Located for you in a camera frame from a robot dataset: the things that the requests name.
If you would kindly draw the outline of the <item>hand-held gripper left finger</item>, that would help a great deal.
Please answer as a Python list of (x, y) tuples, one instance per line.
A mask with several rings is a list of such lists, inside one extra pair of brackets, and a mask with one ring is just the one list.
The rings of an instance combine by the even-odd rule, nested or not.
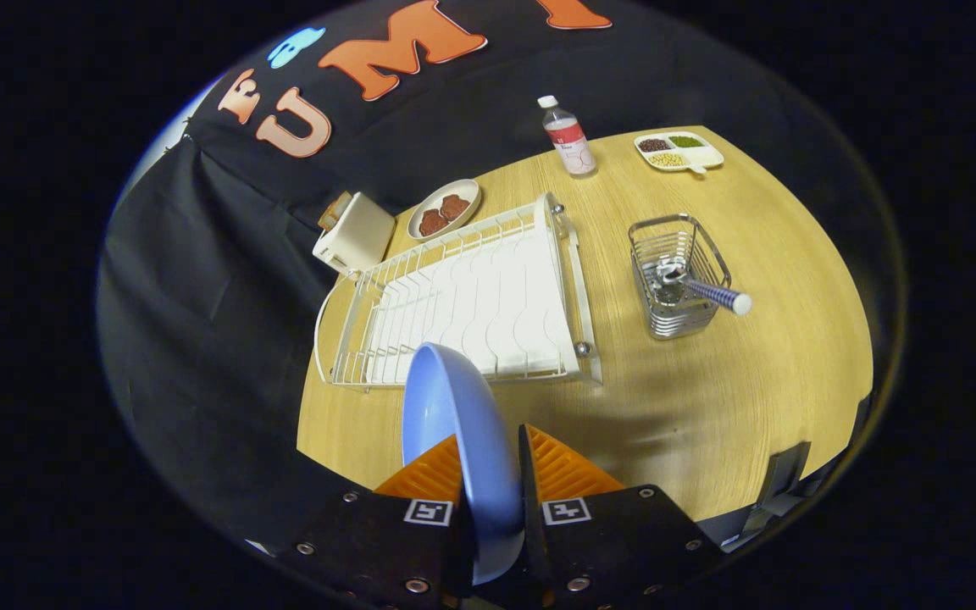
[(379, 609), (458, 609), (472, 594), (476, 543), (457, 437), (427, 449), (375, 490), (325, 496), (279, 565)]

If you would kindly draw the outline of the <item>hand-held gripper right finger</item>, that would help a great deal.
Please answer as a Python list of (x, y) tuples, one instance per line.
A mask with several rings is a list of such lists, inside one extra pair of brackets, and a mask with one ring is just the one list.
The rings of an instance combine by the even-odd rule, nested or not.
[(722, 564), (658, 486), (626, 487), (527, 424), (518, 454), (535, 609), (655, 609)]

